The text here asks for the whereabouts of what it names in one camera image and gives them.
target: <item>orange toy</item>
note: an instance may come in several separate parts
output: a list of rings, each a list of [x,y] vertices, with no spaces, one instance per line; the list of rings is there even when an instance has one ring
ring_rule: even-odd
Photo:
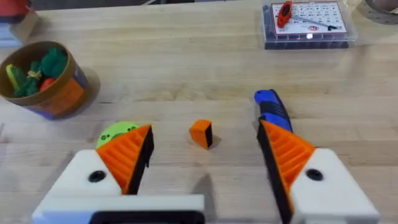
[[[315,150],[308,142],[270,122],[260,120],[257,139],[282,217],[294,210],[289,189]]]
[[[213,143],[213,132],[211,131],[211,121],[199,119],[189,129],[191,138],[201,147],[208,149]]]
[[[123,194],[137,194],[145,165],[154,150],[152,126],[133,129],[97,148]]]

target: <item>cardboard container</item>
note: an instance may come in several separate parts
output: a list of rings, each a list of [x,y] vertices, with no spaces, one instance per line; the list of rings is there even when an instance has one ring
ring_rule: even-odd
[[[15,98],[14,89],[6,73],[6,66],[13,64],[24,72],[29,71],[30,63],[40,61],[50,48],[62,49],[68,61],[57,81],[44,91],[34,95]],[[85,101],[88,83],[85,74],[76,64],[72,54],[61,44],[56,42],[38,42],[12,53],[0,65],[0,95],[7,101],[28,110],[41,114],[48,119],[56,119],[69,115],[77,110]]]

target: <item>plastic box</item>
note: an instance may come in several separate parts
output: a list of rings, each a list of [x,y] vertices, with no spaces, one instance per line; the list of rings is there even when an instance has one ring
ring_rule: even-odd
[[[345,49],[358,38],[347,3],[339,1],[293,1],[292,15],[338,26],[338,30],[290,18],[280,28],[277,15],[285,1],[270,0],[262,7],[262,27],[266,50]]]

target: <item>wooden table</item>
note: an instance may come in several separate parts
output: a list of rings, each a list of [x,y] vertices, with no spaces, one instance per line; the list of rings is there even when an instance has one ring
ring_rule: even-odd
[[[348,50],[264,50],[259,1],[39,12],[32,41],[65,44],[99,92],[61,121],[0,101],[0,223],[30,223],[74,153],[115,121],[153,125],[140,194],[205,194],[211,222],[276,223],[253,126],[252,96],[268,88],[295,133],[334,149],[382,222],[398,222],[398,26],[349,4],[359,40]],[[213,150],[190,141],[196,119],[212,120]]]

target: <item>blue toy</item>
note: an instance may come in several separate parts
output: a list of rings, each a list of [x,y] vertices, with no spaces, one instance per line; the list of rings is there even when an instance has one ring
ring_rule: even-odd
[[[254,94],[254,101],[260,106],[261,116],[259,119],[293,132],[290,118],[275,90],[258,90]]]

